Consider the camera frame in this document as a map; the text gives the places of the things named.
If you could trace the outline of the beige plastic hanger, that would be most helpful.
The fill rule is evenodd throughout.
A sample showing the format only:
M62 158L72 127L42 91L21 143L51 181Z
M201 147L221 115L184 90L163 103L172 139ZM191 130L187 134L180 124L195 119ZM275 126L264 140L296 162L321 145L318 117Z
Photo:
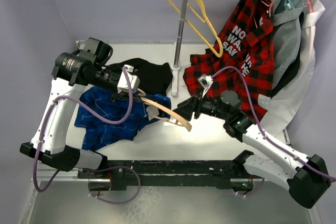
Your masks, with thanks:
M167 108L167 107L165 107L165 106L163 106L163 105L161 105L161 104L159 104L155 101L152 101L152 100L146 98L145 97L146 93L143 90L138 89L138 92L140 93L140 99L142 100L142 102L144 102L146 105L155 107L158 110L167 113L175 121L173 121L171 119L168 119L168 118L162 118L162 117L159 117L159 116L151 114L151 113L149 114L150 117L161 120L161 121L165 121L167 123L171 123L171 124L174 124L174 125L177 125L177 126L180 126L180 127L184 127L184 128L187 129L188 132L191 131L192 125L189 123L189 121L187 121L186 119L184 119L183 117L181 117L180 115L178 115L177 113L172 111L171 109L169 109L169 108Z

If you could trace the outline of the blue plaid shirt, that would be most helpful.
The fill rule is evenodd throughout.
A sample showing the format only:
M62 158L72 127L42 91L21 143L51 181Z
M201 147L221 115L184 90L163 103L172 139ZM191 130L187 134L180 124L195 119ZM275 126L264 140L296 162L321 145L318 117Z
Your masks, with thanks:
M84 92L80 101L110 121L121 120L129 106L129 99L112 101L106 91L95 86ZM150 117L149 111L149 106L144 104L137 95L133 98L133 106L128 118L120 124L113 125L98 119L80 106L74 126L86 130L81 148L96 151L119 140L134 140L144 127L159 121ZM157 108L154 108L154 114L162 118L170 118L167 113Z

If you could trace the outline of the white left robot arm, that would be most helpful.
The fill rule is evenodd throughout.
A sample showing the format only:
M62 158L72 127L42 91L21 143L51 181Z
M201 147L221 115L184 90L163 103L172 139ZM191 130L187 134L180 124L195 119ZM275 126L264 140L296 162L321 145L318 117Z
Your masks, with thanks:
M22 154L63 172L88 168L96 178L107 174L106 156L70 147L66 144L66 136L76 102L87 85L117 90L119 74L103 69L112 53L110 45L88 38L83 49L64 52L56 58L43 119L32 140L20 146Z

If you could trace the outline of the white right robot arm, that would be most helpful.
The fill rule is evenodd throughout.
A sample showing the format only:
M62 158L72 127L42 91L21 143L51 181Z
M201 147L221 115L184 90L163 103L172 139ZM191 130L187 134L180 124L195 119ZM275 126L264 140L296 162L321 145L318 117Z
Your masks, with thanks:
M224 120L223 128L230 137L267 156L263 159L252 152L242 152L235 159L234 173L238 177L251 174L273 182L307 209L311 209L332 184L322 157L308 156L270 135L241 110L241 101L234 91L224 91L219 99L196 94L179 103L174 112L187 121L202 114Z

